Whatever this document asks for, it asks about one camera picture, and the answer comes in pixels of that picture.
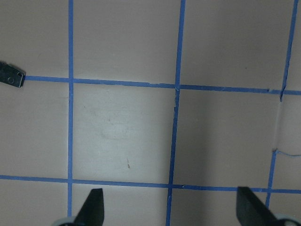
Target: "vertical blue tape strip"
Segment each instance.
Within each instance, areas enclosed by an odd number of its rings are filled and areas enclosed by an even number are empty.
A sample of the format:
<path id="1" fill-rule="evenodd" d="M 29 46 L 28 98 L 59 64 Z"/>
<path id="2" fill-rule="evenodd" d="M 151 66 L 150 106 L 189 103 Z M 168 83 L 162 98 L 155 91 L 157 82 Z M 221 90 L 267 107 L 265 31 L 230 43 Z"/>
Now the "vertical blue tape strip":
<path id="1" fill-rule="evenodd" d="M 69 119 L 68 119 L 68 209 L 72 215 L 72 152 L 73 152 L 73 0 L 68 4 L 68 43 L 69 43 Z"/>
<path id="2" fill-rule="evenodd" d="M 296 25 L 298 2 L 299 2 L 299 0 L 295 0 L 293 3 L 291 28 L 290 28 L 290 34 L 289 34 L 289 38 L 288 38 L 288 45 L 287 45 L 287 51 L 286 51 L 286 60 L 285 60 L 285 69 L 284 69 L 284 75 L 283 75 L 283 81 L 282 81 L 282 88 L 281 88 L 281 92 L 280 92 L 280 101 L 281 102 L 282 102 L 283 93 L 286 88 L 288 68 L 290 66 L 290 59 L 291 59 L 291 54 L 292 54 L 292 44 L 293 44 L 293 34 L 295 31 L 295 25 Z"/>
<path id="3" fill-rule="evenodd" d="M 174 123 L 173 123 L 173 134 L 172 134 L 170 167 L 169 167 L 169 181 L 168 181 L 169 188 L 168 188 L 168 193 L 167 193 L 167 205 L 166 205 L 166 226 L 170 226 L 171 204 L 172 204 L 172 194 L 173 194 L 174 161 L 175 161 L 175 149 L 176 149 L 177 127 L 178 127 L 178 113 L 179 113 L 179 102 L 180 102 L 180 76 L 181 76 L 181 60 L 182 60 L 182 43 L 183 43 L 185 3 L 186 3 L 186 0 L 181 0 L 180 18 L 179 18 L 179 33 L 178 33 L 178 47 L 177 47 L 177 60 L 176 60 L 176 70 L 175 70 Z"/>
<path id="4" fill-rule="evenodd" d="M 272 192 L 272 188 L 273 188 L 273 178 L 274 178 L 274 171 L 275 171 L 277 153 L 278 153 L 278 150 L 273 151 L 271 166 L 270 166 L 270 169 L 269 169 L 268 192 L 267 192 L 267 198 L 265 200 L 265 205 L 266 205 L 267 208 L 269 208 L 269 201 L 270 201 L 270 198 L 271 198 L 271 192 Z"/>

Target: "gray floor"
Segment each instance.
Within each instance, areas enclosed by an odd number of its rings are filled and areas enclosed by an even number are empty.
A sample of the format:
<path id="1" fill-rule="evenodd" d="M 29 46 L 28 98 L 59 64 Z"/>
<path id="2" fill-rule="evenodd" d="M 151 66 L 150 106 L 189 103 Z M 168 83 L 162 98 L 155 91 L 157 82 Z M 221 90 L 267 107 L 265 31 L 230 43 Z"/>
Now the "gray floor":
<path id="1" fill-rule="evenodd" d="M 301 154 L 300 9 L 295 92 L 278 94 L 293 5 L 186 0 L 170 225 L 238 226 L 233 189 L 262 188 L 265 202 L 272 151 Z M 3 225 L 76 215 L 99 187 L 104 225 L 166 225 L 180 6 L 0 0 L 0 60 L 27 74 L 0 84 Z M 276 157 L 270 208 L 301 218 L 301 158 Z"/>

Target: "floor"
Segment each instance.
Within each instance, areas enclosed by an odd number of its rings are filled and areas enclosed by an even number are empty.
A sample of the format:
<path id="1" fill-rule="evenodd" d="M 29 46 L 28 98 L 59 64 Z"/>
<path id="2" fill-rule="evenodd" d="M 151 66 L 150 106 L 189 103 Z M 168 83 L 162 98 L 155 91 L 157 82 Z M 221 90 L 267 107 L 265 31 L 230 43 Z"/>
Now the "floor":
<path id="1" fill-rule="evenodd" d="M 301 218 L 298 0 L 0 0 L 0 218 L 238 226 L 236 187 Z"/>

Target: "black object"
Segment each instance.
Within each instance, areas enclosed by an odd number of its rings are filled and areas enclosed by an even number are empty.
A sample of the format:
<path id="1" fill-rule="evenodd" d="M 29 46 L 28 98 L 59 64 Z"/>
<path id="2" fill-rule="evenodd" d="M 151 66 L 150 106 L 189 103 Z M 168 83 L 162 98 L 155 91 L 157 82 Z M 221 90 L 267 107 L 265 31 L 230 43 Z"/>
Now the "black object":
<path id="1" fill-rule="evenodd" d="M 92 189 L 73 223 L 60 226 L 102 226 L 104 220 L 103 189 Z"/>
<path id="2" fill-rule="evenodd" d="M 277 220 L 248 187 L 238 187 L 236 216 L 241 226 L 301 226 L 294 220 Z"/>
<path id="3" fill-rule="evenodd" d="M 0 62 L 0 82 L 20 88 L 23 86 L 25 72 L 14 66 Z"/>

